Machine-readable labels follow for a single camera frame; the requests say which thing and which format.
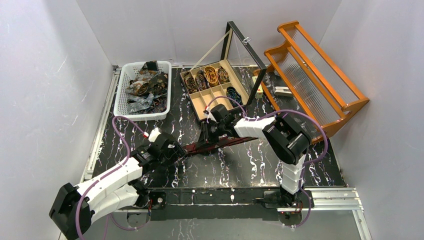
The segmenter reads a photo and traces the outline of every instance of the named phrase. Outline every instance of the open box lid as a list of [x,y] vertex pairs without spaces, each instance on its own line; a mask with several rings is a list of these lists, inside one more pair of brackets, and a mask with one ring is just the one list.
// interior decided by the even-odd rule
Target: open box lid
[[[242,106],[250,105],[255,99],[256,92],[267,70],[265,64],[250,45],[250,40],[249,37],[245,37],[240,32],[233,21],[227,22],[225,34],[189,71],[195,74],[205,66],[224,67],[226,71],[228,71],[228,74],[233,76],[232,79],[235,78],[239,82],[237,85],[241,88],[241,92],[244,93],[244,95],[241,94],[243,98]],[[216,59],[212,62],[213,58],[218,56],[217,51],[220,50],[217,46],[222,46],[220,59]],[[258,73],[257,78],[253,78],[254,72]],[[200,113],[201,111],[196,111],[197,117],[202,120],[203,117]]]

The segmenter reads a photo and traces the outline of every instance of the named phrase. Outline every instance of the plastic basket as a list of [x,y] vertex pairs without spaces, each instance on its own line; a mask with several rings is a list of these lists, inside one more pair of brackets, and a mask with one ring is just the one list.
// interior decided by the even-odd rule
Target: plastic basket
[[125,64],[120,71],[118,89],[115,96],[115,106],[113,107],[113,115],[124,116],[133,121],[149,121],[149,120],[163,120],[167,117],[167,113],[171,107],[171,79],[172,70],[171,63],[169,61],[157,61],[159,70],[168,74],[168,92],[166,95],[166,110],[159,113],[149,114],[132,114],[128,112],[128,95],[125,93],[125,89],[130,85],[130,80],[136,78],[136,73],[142,69],[145,61],[134,62]]

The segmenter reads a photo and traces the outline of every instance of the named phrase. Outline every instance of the white wall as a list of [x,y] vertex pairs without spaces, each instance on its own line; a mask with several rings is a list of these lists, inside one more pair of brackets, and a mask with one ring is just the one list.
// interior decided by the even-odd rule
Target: white wall
[[[283,43],[278,25],[298,20],[320,41],[341,0],[77,0],[114,65],[171,60],[196,63],[234,21],[265,61]],[[221,46],[205,63],[220,59]]]
[[112,70],[76,1],[0,1],[0,239],[58,238],[49,210],[81,178]]
[[320,45],[370,102],[332,139],[375,240],[424,239],[424,2],[344,0]]

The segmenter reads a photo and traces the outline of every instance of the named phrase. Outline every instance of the perforated basket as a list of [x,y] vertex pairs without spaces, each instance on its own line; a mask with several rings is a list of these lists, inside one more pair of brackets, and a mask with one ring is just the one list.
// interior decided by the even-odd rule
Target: perforated basket
[[120,71],[118,89],[115,96],[115,106],[113,107],[113,115],[124,116],[133,121],[149,121],[149,120],[162,120],[167,117],[167,113],[171,107],[171,79],[172,70],[171,63],[169,61],[157,61],[159,69],[164,73],[168,74],[168,93],[166,95],[166,110],[160,113],[149,113],[149,114],[132,114],[128,112],[128,94],[125,93],[125,89],[130,85],[130,81],[136,78],[136,73],[142,69],[145,61],[134,62],[125,64]]

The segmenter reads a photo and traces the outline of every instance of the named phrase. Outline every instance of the robotic arm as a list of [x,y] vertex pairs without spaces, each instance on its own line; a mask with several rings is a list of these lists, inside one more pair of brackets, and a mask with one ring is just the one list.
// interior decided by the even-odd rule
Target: robotic arm
[[128,161],[121,161],[101,175],[75,186],[70,183],[59,189],[49,216],[68,240],[78,238],[76,231],[77,203],[93,182],[82,201],[79,223],[85,233],[91,223],[127,206],[137,208],[149,204],[149,190],[139,179],[158,166],[173,164],[178,158],[254,140],[267,139],[282,161],[283,179],[279,204],[292,206],[300,198],[303,187],[302,170],[311,137],[289,115],[279,114],[265,119],[245,119],[230,114],[218,104],[201,123],[198,142],[184,148],[175,138],[155,128],[148,136],[148,145],[134,150]]

